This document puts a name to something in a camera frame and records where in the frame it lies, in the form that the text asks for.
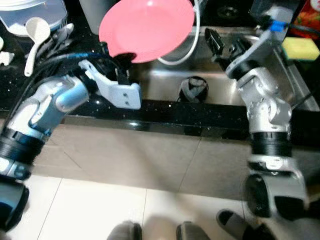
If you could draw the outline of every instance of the stainless steel sink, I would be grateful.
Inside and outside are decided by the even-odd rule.
[[[214,28],[225,42],[223,55],[228,54],[233,39],[242,36],[254,43],[259,39],[255,32],[248,28]],[[244,106],[237,88],[236,81],[229,79],[217,63],[211,61],[212,53],[205,41],[205,27],[201,28],[199,42],[192,56],[177,66],[167,66],[158,60],[136,64],[130,71],[130,77],[137,80],[142,88],[142,97],[146,100],[176,101],[179,96],[181,82],[192,76],[205,79],[209,85],[207,104]],[[184,43],[176,50],[163,57],[166,60],[176,60],[183,57],[190,49],[194,40],[192,32]],[[304,81],[293,83],[290,71],[281,64],[281,58],[275,52],[265,60],[267,67],[276,78],[282,97],[293,104],[296,100],[309,93]],[[301,106],[303,109],[319,111],[319,107],[312,98],[309,104]]]

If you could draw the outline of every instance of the white container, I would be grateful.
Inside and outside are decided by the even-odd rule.
[[[28,37],[25,24],[30,18],[46,20],[53,31],[65,24],[67,15],[63,0],[0,0],[0,20],[19,37]]]

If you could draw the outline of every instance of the white cable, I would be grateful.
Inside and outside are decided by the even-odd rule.
[[[194,37],[194,41],[192,44],[192,47],[190,48],[189,52],[181,59],[176,60],[176,61],[167,61],[163,58],[158,58],[158,60],[165,64],[165,65],[169,65],[169,66],[175,66],[175,65],[179,65],[182,64],[184,61],[186,61],[188,58],[190,58],[190,56],[192,55],[192,53],[195,51],[198,40],[199,40],[199,35],[200,35],[200,6],[199,6],[199,0],[194,0],[194,11],[195,11],[195,21],[196,21],[196,30],[195,30],[195,37]]]

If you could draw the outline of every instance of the white floor tile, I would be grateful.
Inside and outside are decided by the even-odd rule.
[[[142,223],[146,189],[63,179],[39,240],[106,240],[125,220]]]
[[[234,240],[216,221],[221,209],[230,209],[243,216],[241,201],[148,189],[143,239],[176,240],[177,226],[184,221],[192,221],[202,227],[212,240]]]
[[[37,240],[57,192],[61,178],[31,176],[25,185],[30,190],[21,222],[7,237],[12,240]]]

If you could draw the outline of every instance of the blue clip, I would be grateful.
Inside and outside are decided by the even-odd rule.
[[[273,32],[283,32],[285,30],[286,23],[283,21],[273,21],[272,25],[270,26],[270,31]]]

